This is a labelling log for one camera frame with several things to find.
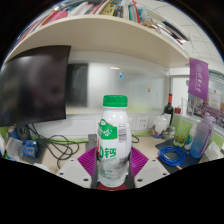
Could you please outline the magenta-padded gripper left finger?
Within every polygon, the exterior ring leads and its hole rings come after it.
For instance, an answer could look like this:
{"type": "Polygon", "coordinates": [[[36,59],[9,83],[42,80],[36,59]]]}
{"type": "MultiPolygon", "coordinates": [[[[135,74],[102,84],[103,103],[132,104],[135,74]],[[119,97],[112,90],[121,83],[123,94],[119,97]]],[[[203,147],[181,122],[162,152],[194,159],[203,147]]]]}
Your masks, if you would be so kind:
{"type": "Polygon", "coordinates": [[[56,175],[81,187],[96,189],[98,180],[96,149],[88,150],[78,159],[69,159],[56,175]]]}

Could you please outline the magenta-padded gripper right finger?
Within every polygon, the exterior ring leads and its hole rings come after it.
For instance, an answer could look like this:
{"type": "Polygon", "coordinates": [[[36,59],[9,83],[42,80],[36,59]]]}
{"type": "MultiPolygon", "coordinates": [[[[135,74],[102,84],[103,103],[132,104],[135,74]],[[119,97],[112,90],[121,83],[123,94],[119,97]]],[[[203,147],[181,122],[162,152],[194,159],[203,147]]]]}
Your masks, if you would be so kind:
{"type": "Polygon", "coordinates": [[[131,148],[127,175],[128,189],[146,186],[168,175],[169,172],[157,158],[150,160],[136,148],[131,148]]]}

